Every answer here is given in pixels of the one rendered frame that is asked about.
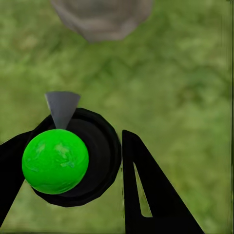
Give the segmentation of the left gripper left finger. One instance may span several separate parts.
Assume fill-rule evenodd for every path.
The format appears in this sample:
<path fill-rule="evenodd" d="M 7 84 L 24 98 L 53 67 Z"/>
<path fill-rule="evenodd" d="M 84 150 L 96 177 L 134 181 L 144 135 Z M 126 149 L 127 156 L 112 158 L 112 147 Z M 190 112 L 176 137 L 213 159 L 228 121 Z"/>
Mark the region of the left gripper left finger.
<path fill-rule="evenodd" d="M 25 180 L 22 157 L 31 132 L 24 132 L 0 145 L 0 226 Z"/>

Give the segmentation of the pesticide atomizer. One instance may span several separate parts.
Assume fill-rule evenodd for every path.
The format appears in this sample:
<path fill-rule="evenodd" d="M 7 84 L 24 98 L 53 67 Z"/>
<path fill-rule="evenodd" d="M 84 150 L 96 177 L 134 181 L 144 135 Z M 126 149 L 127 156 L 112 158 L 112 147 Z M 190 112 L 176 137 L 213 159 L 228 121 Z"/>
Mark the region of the pesticide atomizer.
<path fill-rule="evenodd" d="M 56 90 L 44 97 L 51 114 L 25 145 L 24 177 L 53 205 L 85 205 L 115 182 L 123 162 L 121 140 L 103 116 L 77 108 L 79 94 Z"/>

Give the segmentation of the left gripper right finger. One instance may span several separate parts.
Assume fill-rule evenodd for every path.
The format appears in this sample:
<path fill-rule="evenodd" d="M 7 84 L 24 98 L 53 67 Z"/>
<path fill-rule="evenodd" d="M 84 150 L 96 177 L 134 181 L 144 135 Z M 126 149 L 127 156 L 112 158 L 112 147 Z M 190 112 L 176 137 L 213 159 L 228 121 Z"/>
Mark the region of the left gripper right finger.
<path fill-rule="evenodd" d="M 204 234 L 141 138 L 122 133 L 126 234 Z M 134 163 L 153 218 L 140 210 Z"/>

